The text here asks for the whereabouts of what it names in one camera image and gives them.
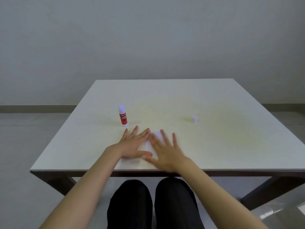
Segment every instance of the wall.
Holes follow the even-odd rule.
[[[305,103],[305,0],[0,0],[0,105],[78,104],[96,79],[234,78]]]

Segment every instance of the white bottle cap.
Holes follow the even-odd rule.
[[[124,114],[124,113],[125,113],[125,109],[124,109],[124,106],[123,106],[123,105],[121,105],[121,106],[119,107],[119,113],[120,113],[120,114]]]
[[[196,123],[197,122],[197,116],[192,116],[192,122]]]

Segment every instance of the leg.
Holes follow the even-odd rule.
[[[151,229],[153,201],[139,180],[125,181],[114,193],[107,211],[108,229]]]
[[[305,183],[302,177],[272,177],[244,196],[240,202],[253,210]]]
[[[159,182],[155,212],[158,229],[204,229],[195,195],[181,179],[168,177]]]
[[[58,192],[62,193],[64,196],[72,189],[76,184],[76,181],[71,177],[66,177],[63,175],[57,175],[52,173],[44,173],[40,171],[31,171],[36,177],[42,181],[49,184]]]

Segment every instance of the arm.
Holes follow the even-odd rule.
[[[136,135],[136,126],[127,136],[127,129],[119,143],[105,149],[103,154],[85,175],[75,184],[40,228],[87,228],[105,185],[120,158],[151,156],[137,148],[149,136],[149,128]]]
[[[191,159],[183,155],[173,133],[173,146],[163,130],[165,144],[153,134],[149,141],[158,154],[158,160],[143,156],[158,169],[181,175],[194,190],[209,216],[219,229],[268,229],[240,202],[214,182]]]

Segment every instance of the glue stick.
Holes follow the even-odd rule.
[[[121,105],[119,107],[119,113],[120,113],[120,118],[121,118],[122,125],[127,127],[128,126],[127,117],[126,117],[126,112],[125,112],[125,109],[124,109],[123,105]]]

